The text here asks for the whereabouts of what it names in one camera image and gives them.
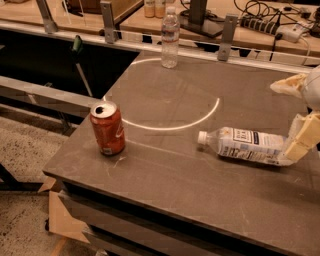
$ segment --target water bottle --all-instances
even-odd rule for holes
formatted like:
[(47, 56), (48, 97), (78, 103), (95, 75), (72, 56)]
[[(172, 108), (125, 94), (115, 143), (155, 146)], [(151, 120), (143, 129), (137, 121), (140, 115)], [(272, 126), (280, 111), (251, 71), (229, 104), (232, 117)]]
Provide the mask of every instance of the water bottle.
[(283, 156), (286, 137), (251, 130), (223, 127), (213, 132), (200, 131), (198, 143), (208, 145), (224, 157), (287, 166), (293, 162)]
[(162, 56), (161, 64), (166, 68), (174, 68), (178, 63), (180, 23), (176, 8), (169, 6), (162, 20)]

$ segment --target bottle label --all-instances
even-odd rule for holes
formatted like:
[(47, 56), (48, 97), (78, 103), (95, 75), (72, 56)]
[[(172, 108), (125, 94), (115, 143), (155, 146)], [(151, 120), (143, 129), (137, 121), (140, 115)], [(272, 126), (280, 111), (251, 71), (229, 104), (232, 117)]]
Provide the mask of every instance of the bottle label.
[(162, 27), (161, 31), (162, 41), (166, 43), (174, 43), (179, 40), (179, 28), (171, 27), (168, 28), (166, 26)]
[(224, 127), (219, 132), (221, 156), (276, 164), (285, 137), (249, 130)]
[(155, 6), (156, 6), (156, 7), (163, 7), (163, 8), (165, 8), (165, 6), (166, 6), (166, 0), (155, 0)]

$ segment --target can lid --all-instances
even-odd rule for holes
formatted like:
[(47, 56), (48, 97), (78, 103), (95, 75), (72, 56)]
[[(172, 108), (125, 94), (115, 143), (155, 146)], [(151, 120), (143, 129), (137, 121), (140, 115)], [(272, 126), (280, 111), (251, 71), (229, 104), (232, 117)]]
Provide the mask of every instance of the can lid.
[(91, 115), (97, 118), (112, 116), (117, 110), (117, 105), (112, 101), (101, 101), (91, 107)]
[(198, 143), (203, 145), (207, 144), (207, 132), (204, 132), (204, 131), (199, 132)]

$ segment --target gray table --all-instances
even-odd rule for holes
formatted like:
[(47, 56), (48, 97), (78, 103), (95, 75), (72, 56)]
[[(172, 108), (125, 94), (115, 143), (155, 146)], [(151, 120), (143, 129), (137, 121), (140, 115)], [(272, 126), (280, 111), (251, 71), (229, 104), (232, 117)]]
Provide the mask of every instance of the gray table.
[[(128, 206), (268, 250), (318, 256), (316, 151), (297, 164), (279, 168), (223, 159), (197, 145), (200, 130), (223, 126), (287, 135), (291, 120), (306, 113), (306, 107), (296, 98), (273, 93), (269, 85), (290, 75), (189, 58), (180, 58), (177, 68), (168, 70), (161, 68), (158, 56), (142, 52), (106, 94), (121, 109), (125, 150), (113, 157), (101, 155), (86, 118), (44, 173)], [(86, 201), (91, 199), (95, 201), (88, 193)], [(96, 223), (90, 218), (80, 219), (113, 232), (103, 218)], [(166, 251), (150, 242), (148, 230), (140, 238), (124, 230), (114, 232), (162, 253), (192, 255), (192, 248), (190, 254), (182, 247)], [(209, 252), (214, 250), (203, 248), (197, 255), (213, 255)]]

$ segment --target coca-cola can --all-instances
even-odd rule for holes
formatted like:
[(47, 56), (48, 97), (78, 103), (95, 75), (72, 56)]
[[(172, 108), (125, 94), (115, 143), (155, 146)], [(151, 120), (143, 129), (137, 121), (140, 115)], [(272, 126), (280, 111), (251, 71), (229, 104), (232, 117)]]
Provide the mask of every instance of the coca-cola can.
[(103, 101), (94, 104), (90, 111), (90, 121), (104, 155), (114, 155), (125, 147), (121, 113), (114, 102)]

